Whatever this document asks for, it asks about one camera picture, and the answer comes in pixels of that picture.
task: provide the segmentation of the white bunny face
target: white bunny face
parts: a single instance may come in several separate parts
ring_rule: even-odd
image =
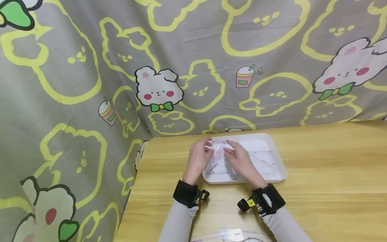
[[[372,46],[368,38],[361,38],[339,49],[322,75],[313,83],[315,93],[346,95],[354,86],[374,78],[387,66],[387,40]]]
[[[172,111],[173,105],[183,100],[184,92],[177,85],[178,76],[173,71],[165,69],[156,74],[152,67],[146,66],[137,70],[135,76],[137,98],[153,112],[159,109]]]

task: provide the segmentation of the yellow outline drawing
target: yellow outline drawing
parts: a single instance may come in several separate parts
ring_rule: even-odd
[[[29,66],[29,67],[31,67],[33,69],[33,71],[36,73],[36,75],[38,76],[40,84],[42,85],[43,89],[55,101],[57,101],[59,103],[62,103],[62,104],[65,104],[65,105],[72,105],[72,104],[76,104],[76,103],[81,103],[81,102],[83,102],[85,100],[88,100],[88,99],[94,97],[94,95],[97,94],[100,91],[101,86],[102,86],[101,75],[99,74],[97,53],[96,53],[95,49],[93,48],[93,46],[91,45],[90,40],[74,24],[74,22],[72,21],[72,19],[70,18],[70,16],[66,12],[66,10],[63,8],[62,4],[58,0],[45,0],[44,1],[44,4],[48,4],[48,3],[52,3],[52,4],[56,5],[61,10],[63,15],[68,17],[68,19],[70,20],[71,24],[75,28],[75,30],[79,33],[79,35],[83,39],[85,39],[85,41],[89,45],[90,49],[92,50],[93,58],[94,58],[94,64],[95,64],[96,71],[97,71],[97,74],[98,74],[97,83],[95,84],[95,86],[91,90],[89,90],[88,92],[86,92],[86,93],[84,93],[82,95],[79,95],[79,96],[65,96],[65,95],[62,95],[62,94],[58,93],[56,90],[54,90],[51,87],[51,85],[48,83],[47,78],[46,78],[44,72],[42,71],[42,69],[40,69],[40,66],[43,65],[44,63],[46,63],[47,58],[49,56],[49,49],[43,43],[37,43],[40,46],[41,51],[40,51],[40,53],[39,53],[39,55],[38,55],[38,57],[36,59],[29,59],[29,58],[25,58],[25,57],[19,57],[19,56],[14,54],[14,48],[15,47],[13,45],[13,41],[15,39],[23,38],[23,37],[26,37],[26,36],[32,34],[32,35],[35,35],[35,40],[38,41],[38,39],[42,35],[44,35],[46,32],[48,32],[48,31],[50,31],[52,29],[52,27],[50,27],[50,26],[42,26],[37,21],[35,12],[32,12],[32,11],[29,12],[31,14],[31,16],[35,20],[35,28],[34,29],[32,29],[30,31],[15,30],[15,31],[10,31],[10,32],[3,33],[1,35],[0,42],[1,42],[1,45],[2,45],[2,48],[3,48],[3,52],[4,52],[5,57],[9,61],[11,61],[12,63],[14,63],[16,65],[22,65],[22,66]]]
[[[27,213],[33,212],[30,202],[20,196],[0,198],[0,210],[6,208],[21,208]]]
[[[375,114],[372,118],[369,118],[369,119],[357,119],[357,118],[354,118],[354,119],[351,119],[350,122],[358,122],[358,121],[367,121],[367,120],[378,120],[384,116],[387,115],[387,112],[386,113],[378,113],[378,114]]]
[[[178,116],[177,118],[172,118],[172,117],[170,117],[170,119],[172,119],[172,120],[180,120],[180,119],[185,120],[185,121],[187,121],[187,122],[190,124],[190,127],[189,127],[187,130],[185,130],[185,131],[181,131],[181,132],[177,132],[177,133],[167,133],[167,132],[161,132],[160,130],[158,130],[158,129],[157,129],[157,124],[156,124],[156,122],[154,121],[154,119],[152,118],[153,115],[160,115],[162,118],[165,118],[165,117],[169,117],[169,116],[170,116],[171,114],[173,114],[173,113],[178,113],[179,116]],[[186,134],[186,133],[190,132],[190,131],[191,131],[192,129],[194,129],[194,127],[195,127],[194,122],[192,122],[192,121],[189,120],[189,119],[184,118],[183,115],[184,115],[184,113],[183,113],[183,112],[180,112],[180,111],[170,111],[170,112],[168,112],[168,113],[166,113],[166,114],[163,114],[163,113],[161,113],[161,112],[157,112],[157,113],[150,113],[150,114],[148,115],[148,118],[149,118],[150,122],[152,123],[153,129],[154,129],[156,132],[158,132],[158,133],[160,133],[160,134],[164,134],[164,135],[182,135],[182,134]]]
[[[252,0],[247,0],[247,3],[244,6],[240,7],[239,9],[235,9],[233,6],[231,6],[228,3],[228,0],[222,0],[222,7],[225,11],[228,12],[229,15],[227,18],[227,22],[224,25],[221,39],[222,39],[223,49],[229,55],[240,56],[240,57],[257,56],[257,55],[261,55],[266,52],[269,52],[271,50],[274,50],[277,47],[280,47],[300,31],[300,29],[304,26],[305,22],[307,21],[307,17],[310,11],[309,0],[294,0],[294,3],[299,5],[302,8],[302,13],[300,15],[300,22],[294,28],[292,28],[289,32],[287,32],[284,36],[282,36],[278,40],[270,44],[267,44],[265,46],[258,47],[254,50],[246,50],[246,51],[235,50],[230,46],[230,43],[228,42],[228,32],[230,30],[230,26],[233,23],[234,17],[244,13],[250,7],[251,2]]]
[[[82,137],[88,138],[90,136],[93,136],[97,139],[98,142],[101,143],[101,150],[100,150],[100,154],[99,154],[98,172],[97,172],[97,182],[96,182],[96,185],[95,185],[92,193],[90,193],[84,199],[76,202],[75,206],[77,207],[77,209],[79,209],[79,208],[83,207],[84,205],[86,205],[89,201],[91,201],[98,193],[98,190],[101,186],[103,165],[105,163],[105,157],[106,157],[106,151],[107,151],[108,145],[106,143],[105,138],[102,137],[102,135],[95,130],[91,130],[91,131],[86,131],[84,129],[76,130],[75,128],[68,126],[67,124],[59,123],[40,142],[40,152],[42,153],[43,158],[47,162],[44,162],[37,169],[37,171],[34,174],[35,178],[38,178],[44,172],[44,170],[46,168],[49,168],[49,170],[51,171],[55,162],[62,155],[62,153],[63,153],[62,151],[58,152],[57,154],[51,154],[50,147],[48,146],[48,142],[55,136],[55,134],[57,134],[58,132],[62,132],[62,131],[65,133],[70,133],[74,137],[75,136],[82,136]],[[53,185],[59,184],[61,173],[59,170],[51,171],[51,173],[54,175],[54,178],[53,178],[53,181],[51,184],[51,187],[52,187]]]
[[[273,79],[273,78],[276,78],[276,77],[286,77],[286,78],[290,78],[290,79],[293,79],[299,83],[301,83],[305,90],[307,91],[304,96],[296,101],[293,101],[293,102],[290,102],[284,106],[281,106],[279,109],[273,111],[272,113],[269,113],[269,114],[261,114],[261,110],[265,109],[263,107],[259,107],[257,105],[259,105],[261,103],[261,101],[258,99],[258,98],[255,98],[254,97],[254,93],[255,91],[257,90],[257,88],[259,86],[261,86],[262,84],[268,82],[269,80]],[[267,116],[273,116],[281,111],[283,111],[285,108],[287,107],[290,107],[290,106],[293,106],[294,104],[297,104],[297,103],[300,103],[302,101],[304,101],[313,91],[313,88],[312,88],[312,85],[311,83],[303,76],[297,74],[297,73],[293,73],[293,72],[281,72],[281,73],[277,73],[277,74],[274,74],[274,75],[271,75],[265,79],[262,79],[260,80],[259,82],[255,83],[254,86],[251,88],[250,90],[250,95],[249,95],[249,98],[245,101],[241,101],[239,103],[239,107],[240,109],[242,110],[253,110],[255,111],[255,115],[257,117],[267,117]],[[245,108],[244,107],[244,104],[246,103],[249,103],[249,102],[255,102],[256,103],[256,106],[253,107],[253,108]]]
[[[205,106],[204,108],[199,108],[199,109],[195,109],[195,108],[190,108],[188,107],[186,104],[184,104],[184,99],[179,103],[181,106],[185,107],[186,109],[192,111],[192,112],[195,112],[195,113],[203,113],[203,112],[206,112],[208,111],[210,108],[212,108],[217,102],[219,102],[220,99],[223,98],[224,96],[224,91],[226,89],[226,82],[220,77],[220,75],[218,73],[216,73],[216,70],[215,70],[215,67],[214,67],[214,64],[212,62],[212,60],[210,59],[203,59],[203,60],[196,60],[194,62],[191,63],[190,65],[190,70],[188,72],[188,75],[184,75],[184,76],[181,76],[179,77],[179,79],[186,79],[185,81],[185,85],[181,87],[181,89],[185,90],[188,88],[189,86],[189,80],[196,77],[197,75],[193,74],[193,71],[194,71],[194,68],[195,68],[195,65],[197,64],[207,64],[208,66],[208,69],[211,71],[211,76],[213,76],[216,80],[217,83],[219,83],[221,85],[221,88],[220,88],[220,94],[214,99],[212,100],[211,103],[209,103],[207,106]]]
[[[101,219],[103,219],[106,214],[108,213],[108,211],[110,209],[113,209],[115,210],[116,212],[116,215],[117,215],[117,220],[116,220],[116,226],[114,227],[114,236],[113,236],[113,240],[112,241],[115,241],[115,238],[116,238],[116,235],[117,235],[117,232],[118,232],[118,226],[120,225],[120,212],[118,210],[118,206],[115,202],[111,202],[105,209],[105,211],[103,211],[103,213],[99,213],[98,210],[94,210],[93,212],[91,212],[81,223],[81,225],[79,226],[79,230],[78,230],[78,237],[77,237],[77,242],[84,242],[85,239],[89,239],[91,238],[91,236],[94,234],[94,232],[96,231],[98,225],[99,225],[99,222],[101,221]],[[90,233],[88,235],[86,235],[85,239],[82,239],[82,234],[83,234],[83,229],[84,227],[86,226],[86,224],[89,222],[89,220],[93,218],[94,220],[94,224],[93,224],[93,228],[91,229]]]
[[[109,38],[107,36],[107,31],[105,29],[105,24],[106,23],[111,23],[117,30],[118,30],[118,34],[116,35],[116,37],[122,37],[122,38],[128,38],[128,42],[129,44],[137,49],[137,50],[143,50],[145,51],[145,53],[147,54],[147,56],[150,58],[150,60],[153,62],[153,67],[154,69],[156,70],[156,72],[158,72],[160,70],[160,65],[159,65],[159,62],[157,61],[156,57],[154,57],[154,55],[151,53],[151,50],[149,49],[149,46],[151,45],[152,43],[152,40],[150,38],[150,36],[145,32],[145,30],[143,30],[141,27],[133,27],[133,28],[130,28],[130,29],[122,29],[119,24],[117,24],[117,22],[110,18],[110,17],[106,17],[106,18],[103,18],[100,22],[99,22],[99,26],[101,28],[101,35],[102,35],[102,38],[103,38],[103,42],[102,42],[102,57],[104,59],[104,61],[106,62],[106,64],[108,65],[108,67],[112,70],[116,70],[116,71],[119,71],[119,72],[122,72],[124,73],[130,80],[132,81],[136,81],[136,77],[135,76],[131,76],[129,73],[127,73],[124,69],[122,69],[120,66],[118,65],[114,65],[110,62],[109,58],[108,58],[108,55],[107,53],[109,52]],[[142,45],[137,45],[135,43],[133,43],[132,39],[128,36],[128,34],[132,34],[132,33],[135,33],[135,32],[139,32],[142,36],[145,37],[145,41],[143,42]]]
[[[257,129],[256,126],[252,122],[248,121],[245,118],[234,116],[234,115],[221,115],[221,116],[218,116],[218,117],[214,118],[211,121],[211,123],[210,123],[210,125],[208,127],[208,130],[203,130],[202,133],[203,134],[207,134],[208,132],[214,132],[215,134],[219,133],[218,131],[214,130],[214,125],[215,125],[216,121],[219,121],[219,120],[224,119],[224,118],[233,118],[233,119],[236,119],[238,121],[241,121],[242,123],[247,124],[251,128],[251,130],[256,130]]]
[[[349,100],[346,103],[343,103],[343,104],[337,104],[336,103],[337,101],[339,101],[339,100],[341,100],[343,98],[349,98]],[[349,107],[353,108],[355,110],[355,114],[352,117],[344,119],[344,120],[341,120],[341,121],[338,121],[337,123],[344,123],[344,122],[350,121],[351,119],[353,119],[355,116],[357,116],[359,113],[361,113],[363,111],[359,106],[353,104],[353,101],[356,100],[356,98],[357,97],[353,96],[353,95],[345,95],[345,96],[341,96],[341,97],[338,97],[336,99],[333,99],[332,101],[325,99],[325,100],[322,100],[322,101],[317,101],[315,103],[312,103],[311,105],[309,105],[307,107],[307,114],[305,115],[303,120],[301,120],[300,124],[301,125],[307,125],[305,123],[305,121],[309,118],[310,114],[312,113],[313,107],[315,105],[319,104],[319,103],[325,103],[324,106],[333,104],[335,107],[349,106]]]
[[[381,117],[384,117],[387,115],[387,112],[385,113],[378,113],[378,114],[375,114],[371,119],[375,120],[375,119],[379,119]]]
[[[132,127],[133,121],[130,123],[127,123],[126,119],[121,119],[120,114],[119,114],[117,107],[116,107],[116,99],[117,99],[118,95],[123,91],[131,91],[133,93],[134,98],[137,101],[137,107],[135,110],[135,112],[137,113],[137,124],[134,127]],[[133,90],[131,89],[130,86],[120,86],[113,95],[113,106],[117,112],[117,118],[119,119],[119,121],[122,123],[122,126],[123,126],[122,134],[125,138],[127,138],[129,136],[129,131],[134,132],[140,124],[140,117],[138,116],[138,111],[141,109],[141,103],[137,99],[136,94],[133,92]]]
[[[122,196],[126,196],[129,194],[130,190],[132,189],[132,187],[128,188],[127,191],[125,191],[125,188],[126,188],[126,185],[129,181],[132,181],[134,180],[134,177],[135,176],[132,176],[132,177],[129,177],[128,179],[125,179],[123,176],[122,176],[122,167],[126,164],[126,162],[129,160],[129,155],[130,153],[132,152],[132,149],[134,147],[135,144],[139,144],[140,147],[142,145],[142,140],[141,139],[135,139],[132,141],[132,143],[130,144],[130,147],[129,147],[129,151],[128,153],[126,154],[125,158],[120,162],[120,164],[118,165],[118,169],[117,169],[117,178],[120,182],[123,183],[123,187],[122,187],[122,191],[121,191],[121,195]]]
[[[316,20],[316,22],[314,23],[314,25],[312,25],[312,27],[310,27],[306,32],[305,32],[305,35],[304,37],[302,38],[302,43],[301,43],[301,50],[307,54],[308,56],[316,59],[316,60],[321,60],[321,61],[327,61],[327,62],[330,62],[333,57],[335,57],[335,55],[325,55],[325,54],[321,54],[321,53],[318,53],[317,51],[315,51],[314,49],[312,49],[311,47],[309,47],[307,45],[308,41],[309,41],[309,35],[310,33],[317,29],[321,22],[331,13],[333,12],[334,10],[334,6],[336,4],[338,0],[331,0],[327,6],[327,9],[325,10],[325,12],[320,15],[320,17],[318,17],[318,19]],[[378,8],[374,5],[374,2],[373,1],[372,3],[370,3],[370,5],[368,6],[367,8],[367,11],[368,13],[370,13],[371,15],[380,15],[379,17],[379,27],[378,27],[378,30],[376,31],[375,35],[372,37],[371,39],[371,44],[375,43],[379,38],[380,36],[383,34],[385,28],[386,28],[386,23],[387,23],[387,5],[382,7],[382,8]]]
[[[157,2],[156,0],[135,0],[135,1],[141,4],[142,6],[148,6],[147,8],[148,22],[152,29],[160,32],[172,32],[177,28],[179,23],[181,23],[185,19],[185,16],[187,16],[188,12],[195,10],[197,6],[199,6],[199,4],[204,3],[207,0],[192,0],[190,4],[188,4],[187,6],[181,9],[179,16],[175,17],[169,26],[161,26],[154,21],[153,11],[156,7],[161,7],[162,6],[161,3]]]

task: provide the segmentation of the curtain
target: curtain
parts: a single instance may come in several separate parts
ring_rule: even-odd
[[[0,0],[2,241],[113,241],[147,142],[387,116],[384,0]]]

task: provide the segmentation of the clear plastic bag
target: clear plastic bag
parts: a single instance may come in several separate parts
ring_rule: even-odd
[[[262,233],[242,231],[240,228],[221,228],[219,233],[195,237],[190,242],[275,242],[275,239]]]

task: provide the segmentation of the plastic tray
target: plastic tray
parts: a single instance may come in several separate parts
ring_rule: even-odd
[[[240,134],[214,137],[212,149],[215,150],[208,167],[203,172],[204,180],[209,184],[244,183],[245,181],[235,173],[224,156],[223,147],[232,147],[226,140],[239,142],[250,154],[255,168],[268,182],[280,182],[288,173],[279,156],[273,139],[267,133]]]

